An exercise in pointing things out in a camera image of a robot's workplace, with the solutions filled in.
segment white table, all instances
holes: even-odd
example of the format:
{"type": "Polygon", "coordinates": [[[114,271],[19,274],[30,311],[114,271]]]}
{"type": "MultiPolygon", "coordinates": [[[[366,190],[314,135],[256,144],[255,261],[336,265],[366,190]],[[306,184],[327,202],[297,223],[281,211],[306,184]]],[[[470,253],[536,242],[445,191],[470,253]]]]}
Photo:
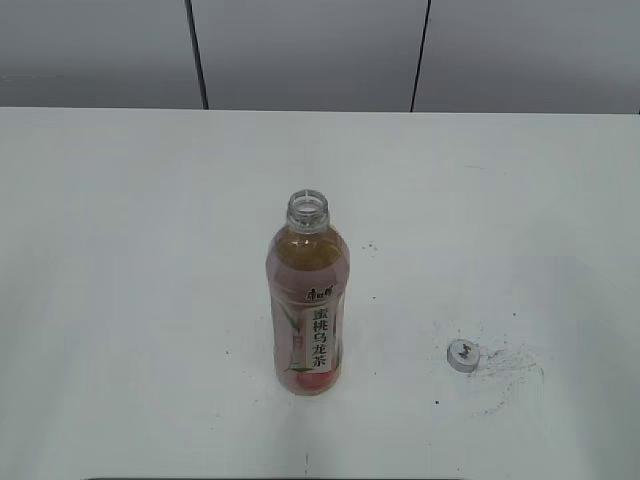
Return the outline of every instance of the white table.
{"type": "Polygon", "coordinates": [[[639,184],[631,116],[0,110],[0,478],[636,478],[639,184]],[[352,254],[312,398],[264,274],[303,187],[352,254]]]}

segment plastic bottle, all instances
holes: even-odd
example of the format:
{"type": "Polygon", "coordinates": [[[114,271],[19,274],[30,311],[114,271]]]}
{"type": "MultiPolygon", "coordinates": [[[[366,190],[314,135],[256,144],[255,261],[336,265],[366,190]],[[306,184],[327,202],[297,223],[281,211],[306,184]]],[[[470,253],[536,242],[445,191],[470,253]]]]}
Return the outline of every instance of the plastic bottle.
{"type": "Polygon", "coordinates": [[[266,267],[278,379],[299,395],[324,392],[340,375],[349,279],[349,249],[329,224],[324,195],[301,190],[291,196],[266,267]]]}

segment bottle neck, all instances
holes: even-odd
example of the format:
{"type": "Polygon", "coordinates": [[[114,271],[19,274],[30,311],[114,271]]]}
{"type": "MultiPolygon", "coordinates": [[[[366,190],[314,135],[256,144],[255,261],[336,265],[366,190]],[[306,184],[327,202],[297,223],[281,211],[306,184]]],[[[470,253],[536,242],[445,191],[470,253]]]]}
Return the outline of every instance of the bottle neck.
{"type": "Polygon", "coordinates": [[[315,190],[291,195],[287,206],[287,225],[296,233],[314,234],[329,228],[329,203],[315,190]]]}

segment brand logo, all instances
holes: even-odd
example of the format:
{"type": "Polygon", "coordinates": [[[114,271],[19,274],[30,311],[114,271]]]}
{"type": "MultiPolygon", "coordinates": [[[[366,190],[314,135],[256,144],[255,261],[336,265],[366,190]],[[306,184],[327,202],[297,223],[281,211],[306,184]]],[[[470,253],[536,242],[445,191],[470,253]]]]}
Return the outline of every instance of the brand logo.
{"type": "Polygon", "coordinates": [[[307,302],[317,302],[319,300],[324,300],[325,298],[329,298],[333,293],[334,285],[330,285],[325,289],[312,288],[307,292],[307,302]]]}

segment black line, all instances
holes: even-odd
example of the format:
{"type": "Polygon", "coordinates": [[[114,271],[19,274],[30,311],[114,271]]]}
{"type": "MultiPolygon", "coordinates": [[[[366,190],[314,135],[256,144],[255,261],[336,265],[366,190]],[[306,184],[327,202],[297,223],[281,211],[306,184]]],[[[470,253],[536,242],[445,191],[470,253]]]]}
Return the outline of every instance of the black line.
{"type": "Polygon", "coordinates": [[[424,55],[424,44],[427,38],[427,23],[429,23],[429,13],[431,12],[431,0],[427,0],[427,11],[424,14],[424,25],[422,26],[422,41],[420,42],[420,55],[418,56],[418,67],[416,68],[416,79],[413,82],[413,96],[411,97],[411,112],[416,106],[416,93],[418,93],[418,82],[422,70],[422,57],[424,55]]]}
{"type": "Polygon", "coordinates": [[[200,97],[202,98],[202,108],[209,110],[209,98],[207,97],[207,84],[202,73],[202,62],[200,61],[200,46],[198,45],[198,35],[196,34],[196,22],[193,19],[193,6],[191,0],[184,0],[187,9],[187,21],[189,22],[189,33],[191,34],[191,48],[193,50],[193,61],[196,64],[198,75],[198,85],[200,86],[200,97]]]}

